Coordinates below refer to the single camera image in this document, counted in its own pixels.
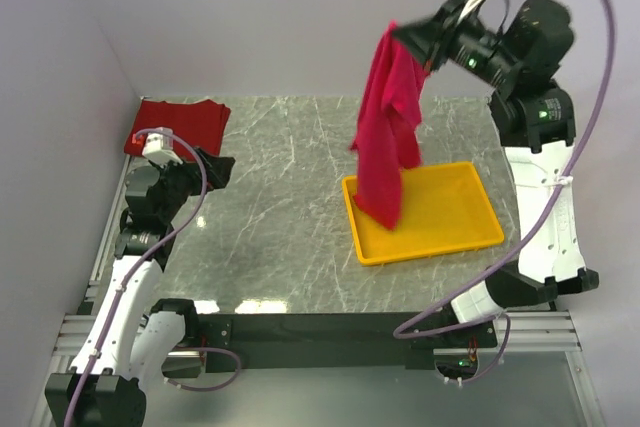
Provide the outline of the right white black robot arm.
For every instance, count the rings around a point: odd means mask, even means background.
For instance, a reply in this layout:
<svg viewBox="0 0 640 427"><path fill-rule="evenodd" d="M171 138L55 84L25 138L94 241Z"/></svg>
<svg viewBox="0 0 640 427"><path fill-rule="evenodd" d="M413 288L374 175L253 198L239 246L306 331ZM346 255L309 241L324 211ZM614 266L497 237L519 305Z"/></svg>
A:
<svg viewBox="0 0 640 427"><path fill-rule="evenodd" d="M516 190L522 247L447 302L442 340L460 346L474 321L596 289L566 171L578 151L574 106L554 78L574 41L569 11L554 0L525 0L509 26L491 30L469 0L448 0L392 35L429 71L451 61L492 87L488 106Z"/></svg>

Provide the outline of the yellow plastic tray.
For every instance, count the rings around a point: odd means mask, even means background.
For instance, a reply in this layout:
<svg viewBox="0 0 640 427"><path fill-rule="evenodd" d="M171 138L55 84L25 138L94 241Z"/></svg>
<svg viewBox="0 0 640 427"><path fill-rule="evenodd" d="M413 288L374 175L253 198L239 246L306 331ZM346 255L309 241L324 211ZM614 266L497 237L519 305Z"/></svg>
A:
<svg viewBox="0 0 640 427"><path fill-rule="evenodd" d="M505 235L471 162L419 167L402 173L401 218L389 230L355 202L357 177L342 180L354 247L374 266L500 245Z"/></svg>

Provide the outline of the folded dark red t-shirt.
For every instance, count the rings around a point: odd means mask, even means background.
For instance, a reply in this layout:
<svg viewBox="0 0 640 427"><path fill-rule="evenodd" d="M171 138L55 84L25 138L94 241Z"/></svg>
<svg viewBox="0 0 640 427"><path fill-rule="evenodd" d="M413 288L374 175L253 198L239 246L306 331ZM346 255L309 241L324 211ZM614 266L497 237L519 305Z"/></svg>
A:
<svg viewBox="0 0 640 427"><path fill-rule="evenodd" d="M142 100L131 132L124 143L124 153L141 157L144 139L136 133L142 129L166 127L192 147L206 153L220 153L224 131L231 115L225 104L203 100L192 104Z"/></svg>

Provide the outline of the aluminium frame rail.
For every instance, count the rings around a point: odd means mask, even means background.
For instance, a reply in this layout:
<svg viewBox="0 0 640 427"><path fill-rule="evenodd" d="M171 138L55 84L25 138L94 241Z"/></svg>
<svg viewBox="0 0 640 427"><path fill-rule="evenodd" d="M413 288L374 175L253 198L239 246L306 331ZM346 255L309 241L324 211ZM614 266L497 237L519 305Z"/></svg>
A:
<svg viewBox="0 0 640 427"><path fill-rule="evenodd" d="M568 311L515 311L509 313L511 330L505 353L580 352L582 346ZM504 340L504 318L457 331L460 348L436 349L436 354L458 354L466 350L472 335L479 353L497 352Z"/></svg>

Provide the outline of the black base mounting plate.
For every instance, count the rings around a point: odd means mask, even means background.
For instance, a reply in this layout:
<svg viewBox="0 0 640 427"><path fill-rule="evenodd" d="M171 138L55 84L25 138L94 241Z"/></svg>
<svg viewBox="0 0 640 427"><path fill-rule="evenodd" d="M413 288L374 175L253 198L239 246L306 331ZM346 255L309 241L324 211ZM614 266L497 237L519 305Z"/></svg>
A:
<svg viewBox="0 0 640 427"><path fill-rule="evenodd" d="M201 314L210 347L237 354L245 369L402 366L433 370L435 352L494 348L489 323L431 338L398 340L392 331L410 317L399 313Z"/></svg>

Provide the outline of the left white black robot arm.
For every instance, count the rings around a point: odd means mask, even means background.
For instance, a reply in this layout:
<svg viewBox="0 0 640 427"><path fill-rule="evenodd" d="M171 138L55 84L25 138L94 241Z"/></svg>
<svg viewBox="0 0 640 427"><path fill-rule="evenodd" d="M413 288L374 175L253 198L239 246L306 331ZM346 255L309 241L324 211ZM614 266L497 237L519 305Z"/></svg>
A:
<svg viewBox="0 0 640 427"><path fill-rule="evenodd" d="M140 426L151 385L174 348L200 335L193 301L161 299L145 308L167 266L190 197L227 186L235 160L198 148L193 160L150 154L125 177L114 262L93 326L67 371L52 374L45 398L57 426Z"/></svg>

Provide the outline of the pink t-shirt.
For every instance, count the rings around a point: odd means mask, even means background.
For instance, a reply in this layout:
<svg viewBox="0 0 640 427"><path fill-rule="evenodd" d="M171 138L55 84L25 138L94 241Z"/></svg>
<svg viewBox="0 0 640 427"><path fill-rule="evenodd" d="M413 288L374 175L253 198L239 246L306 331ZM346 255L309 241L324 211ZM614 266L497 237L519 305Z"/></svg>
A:
<svg viewBox="0 0 640 427"><path fill-rule="evenodd" d="M357 154L357 206L393 230L401 217L401 172L421 165L416 129L429 69L392 36L391 22L379 40L362 97L350 150Z"/></svg>

